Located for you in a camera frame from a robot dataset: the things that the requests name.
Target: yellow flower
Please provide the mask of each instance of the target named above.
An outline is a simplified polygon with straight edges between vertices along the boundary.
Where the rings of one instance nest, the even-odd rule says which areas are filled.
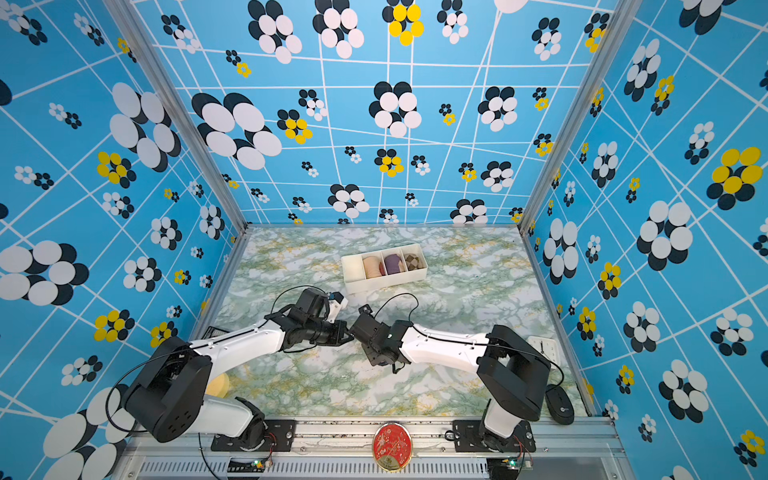
[[[599,27],[590,33],[589,38],[584,43],[584,46],[589,48],[590,53],[595,53],[600,48],[600,39],[603,38],[603,35],[605,35],[605,30]]]
[[[462,178],[467,181],[467,183],[473,181],[475,178],[478,177],[477,170],[467,170],[462,175]]]
[[[674,91],[674,75],[670,75],[667,78],[662,78],[659,80],[659,88],[656,89],[656,98],[659,99],[659,101],[665,101],[667,100],[667,97],[669,97],[672,92]]]
[[[153,349],[156,349],[162,342],[164,342],[166,339],[170,339],[173,336],[172,329],[174,328],[173,322],[162,322],[160,326],[154,327],[150,335],[152,335],[152,341],[150,342],[150,346]]]
[[[612,263],[605,264],[605,270],[600,273],[598,288],[603,291],[603,298],[608,300],[611,296],[618,295],[621,288],[621,267]]]
[[[632,386],[634,385],[634,371],[630,368],[627,368],[626,365],[621,367],[621,370],[619,370],[619,375],[621,376],[621,381],[625,385]]]
[[[544,110],[548,106],[549,106],[549,98],[539,98],[535,105],[535,107],[539,111]]]
[[[594,94],[594,98],[592,99],[592,104],[594,104],[594,106],[597,107],[599,104],[603,102],[604,99],[605,99],[605,88],[600,87],[598,91],[595,92]]]
[[[587,393],[589,393],[590,395],[594,395],[594,387],[589,384],[587,379],[582,378],[582,380],[584,380],[584,386],[587,387]]]
[[[549,142],[543,141],[543,142],[541,142],[538,145],[538,148],[536,149],[536,153],[538,154],[539,157],[543,157],[546,154],[548,154],[549,152],[551,152],[553,147],[554,147],[554,142],[552,142],[552,141],[549,141]]]
[[[131,49],[128,47],[128,42],[123,40],[122,38],[118,38],[118,48],[123,51],[123,53],[128,53],[131,51]]]
[[[581,323],[583,329],[582,331],[584,332],[596,331],[598,329],[596,320],[597,316],[587,307],[584,307],[584,309],[581,311],[581,315],[578,316],[578,321]]]
[[[744,435],[741,436],[741,441],[746,445],[746,449],[752,453],[759,453],[761,455],[766,454],[765,440],[755,435],[752,430],[747,430]]]
[[[243,75],[243,78],[248,78],[248,75],[250,75],[250,68],[248,68],[248,64],[243,62],[238,63],[237,73]]]

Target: black and white flower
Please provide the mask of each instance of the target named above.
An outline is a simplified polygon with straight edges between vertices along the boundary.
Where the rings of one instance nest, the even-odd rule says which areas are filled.
[[[61,369],[61,374],[63,375],[61,377],[61,384],[63,386],[78,386],[83,381],[93,382],[96,380],[97,372],[101,371],[103,366],[104,364],[98,361],[96,355],[91,355],[87,360],[82,357],[76,359],[74,362],[64,365],[64,368]]]
[[[181,305],[171,305],[165,309],[165,316],[168,318],[179,318],[183,312],[184,309],[181,308]]]
[[[128,218],[134,212],[134,206],[131,205],[131,199],[128,196],[121,196],[118,192],[104,192],[102,198],[104,202],[101,208],[116,217]]]
[[[717,330],[710,333],[710,338],[717,344],[717,349],[724,356],[736,353],[738,356],[746,355],[745,342],[755,338],[752,329],[752,317],[746,313],[737,315],[732,308],[725,309],[723,316],[716,321]]]
[[[294,197],[293,204],[296,205],[299,208],[299,210],[301,210],[305,214],[308,214],[309,212],[312,211],[310,202],[304,200],[304,197]]]
[[[318,13],[312,19],[312,26],[320,35],[323,45],[336,47],[340,58],[349,58],[353,48],[362,47],[366,37],[357,28],[357,13],[349,7],[348,0],[318,0],[315,8]]]
[[[690,27],[696,22],[696,35],[704,35],[720,20],[723,5],[730,5],[736,0],[684,0],[680,12],[680,26]]]
[[[197,180],[190,180],[190,184],[189,187],[187,187],[187,190],[197,198],[203,198],[203,195],[205,195],[203,186],[200,185]]]
[[[598,147],[598,155],[592,162],[592,180],[595,180],[600,188],[605,187],[606,182],[613,180],[616,176],[616,169],[619,166],[617,151],[618,144],[615,141],[600,144]]]
[[[547,61],[551,55],[556,55],[560,51],[560,40],[563,35],[558,31],[559,26],[559,18],[544,17],[539,21],[538,28],[531,34],[531,39],[536,42],[533,52],[541,61]]]
[[[395,87],[386,81],[380,81],[373,88],[376,101],[368,106],[368,113],[376,126],[388,128],[395,138],[403,138],[408,129],[422,124],[422,116],[416,111],[416,96],[408,82],[401,81]]]
[[[635,352],[656,350],[656,343],[661,338],[658,323],[659,312],[655,308],[646,308],[642,302],[632,304],[632,311],[627,314],[627,322],[624,324],[624,335],[631,339],[630,344]]]
[[[704,392],[707,390],[707,379],[701,372],[689,370],[682,360],[674,360],[671,370],[662,375],[659,383],[659,393],[669,400],[669,410],[678,420],[687,416],[691,421],[701,423],[710,403]]]
[[[48,37],[42,32],[40,22],[27,17],[22,8],[15,3],[9,4],[7,0],[0,2],[0,20],[7,22],[11,30],[27,37],[33,45],[48,41]]]
[[[587,251],[584,252],[584,255],[587,257],[589,263],[598,261],[598,258],[600,258],[601,248],[600,237],[597,235],[590,235],[589,242],[587,243]]]
[[[0,299],[28,300],[37,306],[64,305],[73,286],[88,279],[88,268],[76,263],[78,253],[69,243],[43,240],[31,250],[12,245],[0,251]]]
[[[483,186],[489,187],[491,192],[500,192],[502,188],[512,186],[512,175],[514,173],[510,162],[499,163],[492,161],[488,164],[486,170],[480,174],[480,178],[482,179]]]
[[[462,12],[462,4],[462,0],[442,0],[440,11],[437,12],[437,21],[443,25],[442,36],[454,45],[469,34],[468,18]]]
[[[491,131],[500,131],[505,125],[514,124],[518,119],[515,108],[518,99],[515,98],[515,89],[512,87],[488,87],[485,91],[485,100],[478,104],[480,121],[490,125]]]
[[[192,97],[192,108],[204,120],[197,131],[205,144],[215,154],[234,157],[249,170],[264,168],[265,155],[274,157],[283,150],[280,139],[264,124],[261,111],[245,95],[227,94],[221,104],[215,97],[199,93]],[[228,135],[235,125],[243,129],[245,140]]]
[[[326,103],[320,100],[317,97],[317,92],[312,89],[299,90],[299,105],[306,108],[306,114],[316,121],[321,121],[323,117],[328,116]]]
[[[184,27],[179,18],[176,15],[162,15],[163,31],[174,38],[176,46],[179,49],[186,50],[191,54],[202,48],[200,41],[195,38],[194,34],[189,28]]]
[[[646,89],[656,83],[661,55],[659,51],[659,39],[654,38],[648,46],[640,45],[632,56],[633,65],[627,72],[627,83],[624,86],[624,94],[632,95],[632,101],[639,101]]]
[[[488,208],[483,200],[477,199],[470,202],[462,198],[456,202],[456,210],[451,212],[453,223],[457,225],[476,223],[482,225],[488,222],[488,216],[485,214]]]
[[[176,244],[181,242],[181,231],[176,220],[168,217],[152,220],[152,234],[150,240],[155,245],[160,245],[168,250],[176,250]]]
[[[221,215],[221,209],[210,205],[200,207],[200,231],[207,234],[214,240],[219,240],[221,232],[224,230],[224,219]]]
[[[707,147],[715,138],[715,132],[712,131],[714,126],[714,122],[708,121],[694,127],[694,133],[688,138],[688,150],[685,152],[685,159],[689,160],[691,165],[698,164],[699,160],[709,156],[710,149]]]
[[[291,54],[301,53],[301,40],[293,33],[293,22],[283,14],[280,3],[270,0],[265,5],[257,0],[248,2],[253,19],[248,24],[250,36],[259,41],[264,53],[275,54],[282,64],[290,63]]]
[[[682,263],[688,258],[688,249],[694,242],[694,234],[686,226],[690,216],[690,208],[683,202],[668,207],[659,200],[650,206],[648,220],[637,238],[637,249],[648,255],[650,268],[660,271],[667,261]]]
[[[576,274],[578,266],[578,252],[576,251],[576,237],[578,227],[574,222],[567,222],[555,218],[549,227],[549,238],[544,242],[542,259],[544,265],[549,267],[549,278],[555,285],[566,278],[572,278]]]
[[[608,400],[604,406],[603,417],[610,417],[614,422],[619,419],[619,406],[613,400]]]
[[[384,223],[400,223],[400,219],[395,214],[395,211],[391,208],[382,208],[382,212],[379,214],[379,218],[383,219]]]
[[[640,436],[645,442],[652,442],[653,434],[656,433],[656,420],[652,419],[647,413],[643,417],[643,422],[637,427]]]
[[[163,272],[157,268],[154,258],[138,257],[135,261],[128,260],[123,265],[127,275],[123,279],[123,286],[128,289],[135,288],[137,292],[151,292],[163,278]]]
[[[575,181],[567,182],[565,184],[565,196],[563,197],[563,202],[565,202],[566,207],[570,207],[576,201],[574,199],[575,194],[576,194],[576,182]]]
[[[351,219],[356,219],[360,214],[370,210],[371,206],[366,202],[366,195],[355,184],[343,187],[339,184],[331,185],[331,196],[328,204],[341,214],[346,214]]]
[[[109,121],[112,137],[137,154],[142,164],[156,172],[165,171],[168,157],[178,157],[181,153],[181,140],[170,129],[170,117],[160,98],[150,91],[139,95],[127,84],[118,82],[112,88],[112,99],[121,112]],[[141,125],[152,127],[153,139]]]

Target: blue patterned wall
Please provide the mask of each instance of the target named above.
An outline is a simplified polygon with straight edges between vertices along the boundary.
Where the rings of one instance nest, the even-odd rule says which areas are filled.
[[[616,3],[133,6],[248,220],[510,224]]]
[[[101,2],[0,18],[0,478],[103,478],[105,391],[189,336],[235,233]]]
[[[645,1],[524,233],[638,478],[768,478],[767,26]]]

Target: green marble surface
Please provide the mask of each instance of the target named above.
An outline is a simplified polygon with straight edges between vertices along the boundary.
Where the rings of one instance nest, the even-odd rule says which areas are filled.
[[[410,292],[420,302],[414,323],[460,333],[490,332],[501,324],[523,338],[555,338],[522,240],[508,227],[257,228],[216,325],[234,330],[261,323],[276,295],[291,286],[346,294],[341,256],[408,243],[423,249],[426,280],[349,295],[339,319],[351,325],[359,306],[369,303],[376,311],[391,296]],[[300,291],[283,295],[277,308]],[[398,297],[377,319],[406,319],[413,305],[413,298]],[[570,369],[563,367],[574,409],[586,416]],[[371,366],[357,342],[260,357],[229,375],[227,397],[249,399],[267,415],[481,415],[490,398],[468,372],[421,363],[393,375],[390,367]],[[559,376],[553,370],[550,382]]]

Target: black computer mouse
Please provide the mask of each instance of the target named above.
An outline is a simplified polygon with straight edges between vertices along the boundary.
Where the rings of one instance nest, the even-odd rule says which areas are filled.
[[[574,422],[574,406],[563,387],[547,385],[544,397],[553,420],[560,425],[570,425]]]

